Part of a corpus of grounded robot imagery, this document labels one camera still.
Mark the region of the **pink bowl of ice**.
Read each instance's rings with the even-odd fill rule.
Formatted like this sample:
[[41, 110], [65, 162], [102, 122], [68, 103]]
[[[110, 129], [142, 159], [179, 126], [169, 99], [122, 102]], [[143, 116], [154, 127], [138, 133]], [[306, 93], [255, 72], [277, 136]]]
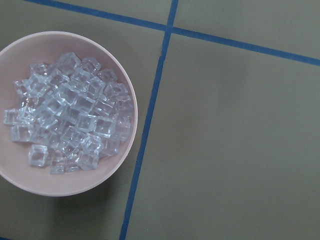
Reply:
[[99, 160], [98, 168], [65, 174], [51, 174], [49, 168], [28, 164], [29, 146], [11, 141], [10, 128], [0, 125], [0, 177], [14, 186], [42, 196], [64, 197], [86, 192], [107, 180], [126, 159], [138, 125], [137, 98], [133, 85], [119, 61], [104, 47], [84, 36], [63, 31], [45, 31], [22, 37], [0, 52], [0, 113], [18, 100], [13, 82], [29, 74], [29, 65], [51, 63], [60, 55], [74, 52], [79, 58], [95, 57], [104, 68], [112, 68], [126, 85], [134, 103], [131, 137], [123, 142], [119, 154]]

